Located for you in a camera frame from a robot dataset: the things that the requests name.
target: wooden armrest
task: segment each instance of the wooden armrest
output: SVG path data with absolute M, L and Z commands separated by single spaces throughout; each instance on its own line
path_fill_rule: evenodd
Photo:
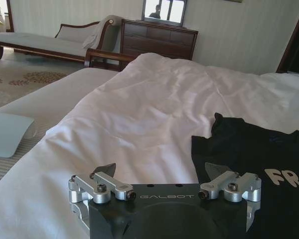
M 124 62 L 131 62 L 136 59 L 136 56 L 101 51 L 101 50 L 94 50 L 89 48 L 85 56 L 85 62 L 84 62 L 85 67 L 91 67 L 93 57 L 100 57 L 103 59 L 110 59 L 110 60 L 124 61 Z
M 96 25 L 96 24 L 99 24 L 100 22 L 99 21 L 95 21 L 95 22 L 92 22 L 92 23 L 89 23 L 89 24 L 86 24 L 86 25 L 69 25 L 69 24 L 61 24 L 60 25 L 60 29 L 58 31 L 58 33 L 55 35 L 55 38 L 59 35 L 62 27 L 66 26 L 66 27 L 72 27 L 72 28 L 84 28 L 84 27 L 88 27 L 88 26 L 92 26 L 92 25 Z

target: floor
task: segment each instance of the floor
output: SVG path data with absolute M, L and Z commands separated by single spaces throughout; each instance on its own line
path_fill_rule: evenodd
M 81 63 L 25 55 L 4 48 L 0 60 L 0 107 L 83 67 Z

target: white duvet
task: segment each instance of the white duvet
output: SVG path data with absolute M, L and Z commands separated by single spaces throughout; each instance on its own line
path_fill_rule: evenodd
M 141 55 L 0 181 L 0 238 L 88 238 L 67 181 L 100 165 L 115 162 L 115 178 L 126 183 L 196 183 L 190 139 L 211 135 L 215 112 L 291 133 L 299 129 L 299 78 Z

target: mirror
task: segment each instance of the mirror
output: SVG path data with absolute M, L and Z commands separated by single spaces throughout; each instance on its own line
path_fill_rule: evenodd
M 182 26 L 187 0 L 144 0 L 143 21 Z

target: silver metal bracket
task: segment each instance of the silver metal bracket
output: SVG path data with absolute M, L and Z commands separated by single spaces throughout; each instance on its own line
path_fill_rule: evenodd
M 104 172 L 91 175 L 75 175 L 68 182 L 71 209 L 77 214 L 81 226 L 90 233 L 89 209 L 87 200 L 93 199 L 96 204 L 111 200 L 111 192 L 116 199 L 130 201 L 136 198 L 131 184 L 122 183 Z
M 224 198 L 229 202 L 247 201 L 248 231 L 254 221 L 255 211 L 260 209 L 261 179 L 252 173 L 239 176 L 238 173 L 226 171 L 209 183 L 201 184 L 199 196 L 204 200 L 217 199 L 220 191 L 224 192 Z

